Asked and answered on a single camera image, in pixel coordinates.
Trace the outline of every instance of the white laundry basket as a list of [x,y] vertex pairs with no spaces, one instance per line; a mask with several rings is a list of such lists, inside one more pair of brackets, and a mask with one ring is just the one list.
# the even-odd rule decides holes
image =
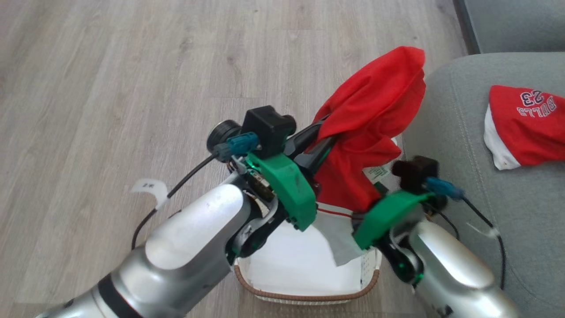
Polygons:
[[246,259],[237,259],[234,271],[237,280],[241,283],[241,285],[261,300],[293,305],[331,305],[349,302],[352,299],[362,297],[371,291],[379,279],[379,268],[382,257],[381,252],[378,250],[370,250],[365,255],[361,256],[361,290],[356,293],[344,295],[285,295],[256,289],[249,280],[249,268],[250,262],[252,261],[250,257]]

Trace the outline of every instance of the laminate flooring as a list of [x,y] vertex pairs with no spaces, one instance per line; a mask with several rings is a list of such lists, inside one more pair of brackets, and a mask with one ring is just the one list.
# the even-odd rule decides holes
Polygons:
[[[90,288],[214,125],[273,105],[304,127],[332,92],[400,45],[425,71],[465,55],[450,0],[0,0],[0,317],[35,317]],[[198,173],[141,232],[226,176]],[[342,306],[258,300],[228,276],[190,317],[423,316],[384,264]]]

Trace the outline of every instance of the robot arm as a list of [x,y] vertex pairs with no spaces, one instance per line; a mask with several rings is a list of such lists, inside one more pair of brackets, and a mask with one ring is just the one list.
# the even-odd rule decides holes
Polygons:
[[[89,291],[37,318],[185,317],[229,273],[236,257],[261,248],[283,221],[297,230],[312,224],[319,188],[313,176],[335,142],[331,137],[306,151],[320,126],[288,138],[294,119],[270,106],[248,111],[243,127],[232,121],[218,125],[207,147],[221,153],[219,160],[230,160],[232,175],[155,229]],[[256,151],[230,159],[241,142],[254,137]],[[403,181],[413,183],[415,175]],[[388,195],[355,232],[358,245],[379,248],[439,317],[518,317],[478,258],[441,227],[409,216],[417,203],[442,208],[441,196],[428,192]]]

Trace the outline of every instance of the clothing tag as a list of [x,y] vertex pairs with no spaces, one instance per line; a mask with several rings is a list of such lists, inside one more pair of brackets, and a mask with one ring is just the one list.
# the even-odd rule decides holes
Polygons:
[[387,169],[385,166],[367,167],[367,168],[363,168],[363,174],[365,174],[365,177],[367,177],[372,184],[375,184],[383,180],[387,175],[389,175],[390,170]]
[[155,179],[139,179],[132,188],[134,192],[147,192],[155,196],[157,199],[157,206],[155,210],[160,210],[168,201],[167,185],[163,181]]

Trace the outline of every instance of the basket rim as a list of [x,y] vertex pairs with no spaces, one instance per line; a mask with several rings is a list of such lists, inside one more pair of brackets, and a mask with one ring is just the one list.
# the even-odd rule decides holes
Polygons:
[[332,295],[332,296],[294,296],[294,295],[270,293],[270,292],[267,292],[267,291],[261,291],[261,290],[255,289],[255,288],[253,288],[253,286],[249,285],[245,281],[243,275],[241,274],[241,270],[240,270],[239,265],[235,265],[233,267],[233,271],[236,274],[237,280],[240,282],[240,284],[246,290],[250,291],[252,294],[254,294],[256,296],[261,296],[261,297],[266,297],[266,298],[274,298],[274,299],[281,299],[281,300],[296,300],[296,301],[300,301],[300,302],[335,302],[335,301],[339,301],[339,300],[352,300],[352,299],[363,297],[363,296],[367,295],[369,293],[369,291],[371,291],[375,287],[375,285],[377,284],[377,281],[379,280],[379,273],[380,273],[380,271],[378,269],[375,269],[375,271],[373,272],[373,277],[371,278],[371,281],[369,282],[369,284],[365,288],[358,291],[357,293],[346,294],[346,295]]

